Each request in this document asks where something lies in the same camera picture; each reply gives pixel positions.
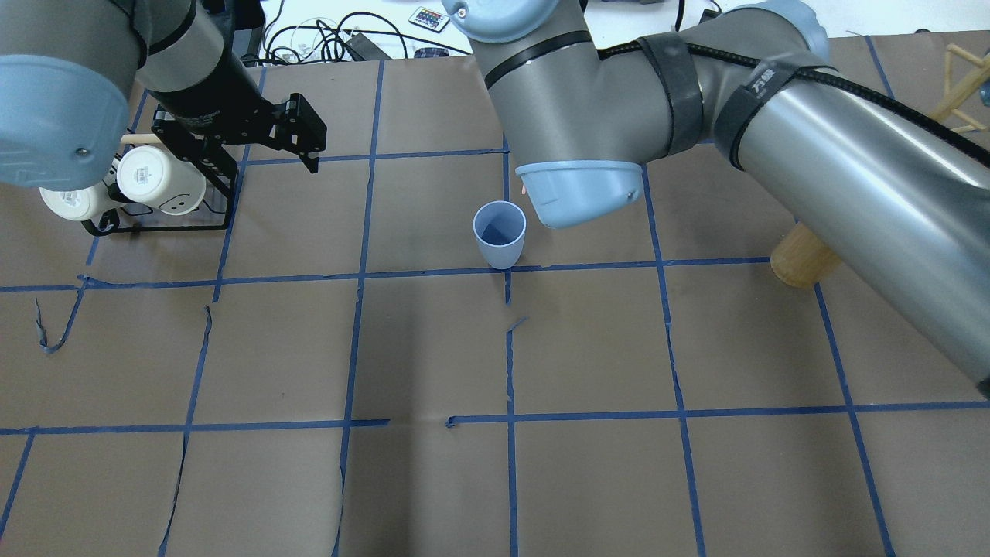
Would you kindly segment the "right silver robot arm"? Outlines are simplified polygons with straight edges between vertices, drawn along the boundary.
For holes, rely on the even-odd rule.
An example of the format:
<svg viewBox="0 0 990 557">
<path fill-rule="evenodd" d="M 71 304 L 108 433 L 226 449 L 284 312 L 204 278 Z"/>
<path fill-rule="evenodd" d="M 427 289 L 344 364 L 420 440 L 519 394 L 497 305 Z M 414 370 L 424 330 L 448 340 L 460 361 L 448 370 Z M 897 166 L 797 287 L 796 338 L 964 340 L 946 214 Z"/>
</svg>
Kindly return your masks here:
<svg viewBox="0 0 990 557">
<path fill-rule="evenodd" d="M 445 1 L 542 224 L 644 192 L 709 140 L 988 394 L 988 151 L 844 78 L 800 1 L 599 50 L 582 1 Z"/>
</svg>

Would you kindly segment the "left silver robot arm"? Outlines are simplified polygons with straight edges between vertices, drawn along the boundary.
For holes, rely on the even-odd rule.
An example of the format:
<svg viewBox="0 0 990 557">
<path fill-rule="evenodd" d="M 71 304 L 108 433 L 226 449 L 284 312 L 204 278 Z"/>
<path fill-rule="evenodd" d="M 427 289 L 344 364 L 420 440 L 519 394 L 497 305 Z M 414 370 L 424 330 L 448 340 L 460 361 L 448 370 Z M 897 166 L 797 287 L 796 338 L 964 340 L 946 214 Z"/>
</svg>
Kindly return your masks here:
<svg viewBox="0 0 990 557">
<path fill-rule="evenodd" d="M 155 128 L 208 179 L 236 169 L 228 145 L 297 155 L 317 173 L 326 124 L 303 95 L 266 100 L 198 1 L 4 1 L 2 182 L 54 191 L 102 179 L 142 85 Z"/>
</svg>

